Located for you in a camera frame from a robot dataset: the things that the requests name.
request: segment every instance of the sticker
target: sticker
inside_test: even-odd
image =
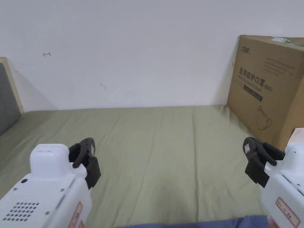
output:
[[[271,40],[276,41],[276,42],[280,42],[280,43],[284,43],[287,39],[285,39],[283,37],[274,37]]]
[[[73,217],[70,221],[70,224],[69,224],[68,228],[75,228],[76,227],[77,221],[78,221],[80,213],[82,211],[82,208],[83,208],[82,203],[79,202],[77,204],[77,207],[76,207],[75,211],[74,211]]]
[[[245,154],[247,154],[250,151],[249,143],[245,146]]]
[[[287,206],[287,204],[282,200],[282,198],[278,198],[276,205],[283,212],[286,218],[292,223],[294,227],[298,227],[300,224],[300,219],[296,216],[296,214]]]
[[[81,221],[80,224],[79,224],[79,226],[78,226],[78,228],[84,228],[84,227],[85,227],[85,225],[84,225],[83,222]]]
[[[93,145],[91,145],[91,153],[93,154],[93,156],[95,155],[95,151],[94,151]]]

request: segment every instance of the bed sheet wrinkle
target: bed sheet wrinkle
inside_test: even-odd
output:
[[[195,186],[196,186],[196,222],[199,219],[199,178],[198,178],[198,164],[197,164],[197,134],[196,134],[196,125],[195,125],[195,108],[192,110],[192,127],[194,134],[194,174],[195,174]]]

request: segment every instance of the red mark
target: red mark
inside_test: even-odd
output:
[[[50,56],[51,56],[50,52],[48,52],[47,54],[43,53],[43,56],[44,56],[44,57],[45,57],[46,55],[50,55]]]

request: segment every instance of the blue fabric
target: blue fabric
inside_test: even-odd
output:
[[[145,224],[124,228],[268,228],[267,216],[246,216],[214,222],[184,223],[176,225]]]

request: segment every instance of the cardboard box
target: cardboard box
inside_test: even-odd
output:
[[[304,127],[304,38],[241,36],[228,106],[261,141],[284,151]]]

